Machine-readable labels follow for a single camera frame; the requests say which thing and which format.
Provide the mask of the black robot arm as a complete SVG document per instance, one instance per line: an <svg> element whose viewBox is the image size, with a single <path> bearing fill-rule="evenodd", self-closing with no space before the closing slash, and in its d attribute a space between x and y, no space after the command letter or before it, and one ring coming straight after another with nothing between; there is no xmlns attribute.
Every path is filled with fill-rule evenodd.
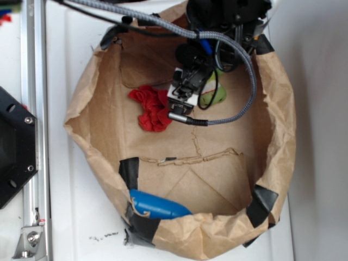
<svg viewBox="0 0 348 261"><path fill-rule="evenodd" d="M189 1L186 16L189 29L221 33L251 54L274 5L274 1ZM182 68L175 70L169 101L204 107L221 100L219 75L243 61L233 47L207 38L179 45L175 56Z"/></svg>

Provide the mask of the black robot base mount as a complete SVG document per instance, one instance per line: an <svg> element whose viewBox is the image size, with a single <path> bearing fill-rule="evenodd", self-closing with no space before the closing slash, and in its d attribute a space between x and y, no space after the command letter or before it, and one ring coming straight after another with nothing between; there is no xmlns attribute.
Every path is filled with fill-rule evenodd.
<svg viewBox="0 0 348 261"><path fill-rule="evenodd" d="M36 117L1 88L1 209L37 173Z"/></svg>

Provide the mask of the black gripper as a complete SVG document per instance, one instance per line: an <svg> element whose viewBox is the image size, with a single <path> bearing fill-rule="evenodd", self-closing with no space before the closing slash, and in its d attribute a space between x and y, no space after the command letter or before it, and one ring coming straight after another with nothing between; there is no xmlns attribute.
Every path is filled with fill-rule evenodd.
<svg viewBox="0 0 348 261"><path fill-rule="evenodd" d="M218 73L214 66L199 49L187 43L176 48L175 57L182 69L174 74L171 93L180 101L187 101L193 95L201 95L212 76Z"/></svg>

